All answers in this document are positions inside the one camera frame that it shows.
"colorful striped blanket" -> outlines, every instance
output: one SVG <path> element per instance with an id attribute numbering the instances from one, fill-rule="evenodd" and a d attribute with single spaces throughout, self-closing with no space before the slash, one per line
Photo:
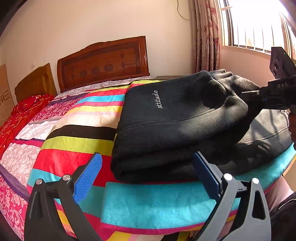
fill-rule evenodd
<path id="1" fill-rule="evenodd" d="M 141 240 L 139 236 L 147 234 L 159 235 L 154 240 L 161 240 L 165 234 L 174 234 L 172 240 L 186 240 L 189 230 L 199 230 L 215 205 L 200 182 L 129 185 L 119 183 L 110 170 L 124 95 L 133 86 L 153 82 L 158 80 L 138 80 L 86 94 L 55 124 L 43 143 L 28 180 L 28 191 L 38 178 L 50 182 L 71 175 L 98 152 L 103 157 L 102 168 L 79 205 L 103 240 Z M 237 178 L 249 181 L 258 177 L 267 189 L 295 153 L 291 146 L 273 162 Z M 65 229 L 73 232 L 59 200 L 56 206 Z M 238 200 L 229 221 L 237 207 Z"/>

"wooden headboard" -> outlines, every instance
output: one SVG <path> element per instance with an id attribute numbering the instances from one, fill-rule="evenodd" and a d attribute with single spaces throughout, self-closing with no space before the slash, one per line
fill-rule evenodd
<path id="1" fill-rule="evenodd" d="M 57 62 L 61 92 L 149 75 L 145 36 L 95 43 Z"/>
<path id="2" fill-rule="evenodd" d="M 18 103 L 30 96 L 45 94 L 57 96 L 49 63 L 35 69 L 15 87 L 15 96 Z"/>

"blue gripper pad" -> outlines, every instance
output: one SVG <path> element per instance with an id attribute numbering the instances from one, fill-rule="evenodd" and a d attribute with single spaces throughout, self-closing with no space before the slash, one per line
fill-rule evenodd
<path id="1" fill-rule="evenodd" d="M 101 167 L 102 156 L 99 153 L 95 153 L 74 184 L 73 198 L 76 203 L 80 202 L 87 196 L 96 176 L 101 170 Z"/>
<path id="2" fill-rule="evenodd" d="M 220 184 L 208 165 L 205 163 L 204 159 L 204 156 L 200 152 L 194 153 L 193 167 L 209 198 L 218 202 L 221 199 Z"/>

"window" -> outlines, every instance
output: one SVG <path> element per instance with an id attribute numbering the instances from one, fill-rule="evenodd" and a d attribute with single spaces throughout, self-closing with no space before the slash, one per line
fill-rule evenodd
<path id="1" fill-rule="evenodd" d="M 296 59 L 296 31 L 279 0 L 219 0 L 224 45 L 269 54 L 281 46 Z"/>

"red floral cloth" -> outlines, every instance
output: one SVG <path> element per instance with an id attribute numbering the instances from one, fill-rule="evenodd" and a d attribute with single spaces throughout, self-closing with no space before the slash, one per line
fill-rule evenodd
<path id="1" fill-rule="evenodd" d="M 31 96 L 17 104 L 7 121 L 0 127 L 0 159 L 8 145 L 17 134 L 34 118 L 50 101 L 50 94 Z"/>

